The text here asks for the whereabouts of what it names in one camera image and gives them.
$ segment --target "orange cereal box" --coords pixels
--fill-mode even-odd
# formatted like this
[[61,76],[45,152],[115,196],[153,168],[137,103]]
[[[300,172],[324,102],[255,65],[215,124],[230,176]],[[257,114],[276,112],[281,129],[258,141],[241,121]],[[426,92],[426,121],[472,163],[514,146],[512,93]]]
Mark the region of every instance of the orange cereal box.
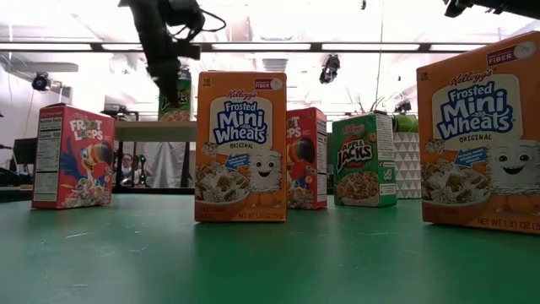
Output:
[[418,69],[424,221],[540,234],[535,67],[538,32]]
[[286,221],[286,76],[199,76],[195,220]]

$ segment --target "green tabletop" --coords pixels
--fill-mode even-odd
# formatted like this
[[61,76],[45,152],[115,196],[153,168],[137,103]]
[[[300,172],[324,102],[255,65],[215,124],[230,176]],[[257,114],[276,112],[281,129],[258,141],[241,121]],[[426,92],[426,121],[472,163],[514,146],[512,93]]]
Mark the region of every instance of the green tabletop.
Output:
[[426,225],[419,201],[284,224],[196,224],[192,201],[0,204],[0,303],[540,302],[540,237]]

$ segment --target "ceiling light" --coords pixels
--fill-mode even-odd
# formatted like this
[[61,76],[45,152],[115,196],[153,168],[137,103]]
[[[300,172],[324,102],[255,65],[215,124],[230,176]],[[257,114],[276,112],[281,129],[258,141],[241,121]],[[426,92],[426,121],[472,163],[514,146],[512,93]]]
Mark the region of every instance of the ceiling light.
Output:
[[105,50],[109,51],[138,51],[143,49],[143,46],[138,43],[106,43],[101,46],[103,46]]
[[52,50],[52,51],[91,51],[86,43],[0,43],[2,50]]
[[323,51],[415,51],[419,44],[379,44],[379,43],[325,43]]
[[486,45],[482,45],[482,44],[478,44],[478,45],[456,45],[456,44],[445,45],[445,44],[437,44],[437,45],[431,46],[430,50],[431,51],[440,51],[440,52],[443,52],[443,51],[466,52],[466,51],[472,51],[474,49],[478,49],[479,47],[482,47],[482,46],[486,46]]
[[308,51],[311,45],[309,43],[214,43],[212,44],[212,48],[220,51]]

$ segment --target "ceiling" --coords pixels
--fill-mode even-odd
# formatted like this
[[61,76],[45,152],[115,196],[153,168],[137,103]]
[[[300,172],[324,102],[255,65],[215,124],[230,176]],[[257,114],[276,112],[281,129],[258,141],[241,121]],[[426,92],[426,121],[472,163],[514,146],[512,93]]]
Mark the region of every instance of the ceiling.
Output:
[[[512,14],[486,14],[473,7],[457,19],[444,17],[445,5],[436,0],[199,0],[202,8],[227,21],[217,33],[205,32],[195,41],[336,41],[336,42],[470,42],[490,43],[529,30],[540,23]],[[205,28],[220,23],[207,17]],[[114,0],[2,0],[0,41],[105,41],[135,42],[137,32],[127,8]],[[155,111],[157,88],[148,78],[143,54],[0,53],[4,66],[11,63],[68,62],[77,73],[51,76],[76,86],[82,79],[96,79],[105,87],[108,102],[133,110]],[[327,54],[315,53],[203,53],[190,66],[194,83],[204,70],[285,71],[289,107],[317,105],[339,117],[364,107],[379,97],[393,109],[399,93],[415,101],[415,70],[451,54],[340,54],[342,68],[331,84],[320,84],[318,75]]]

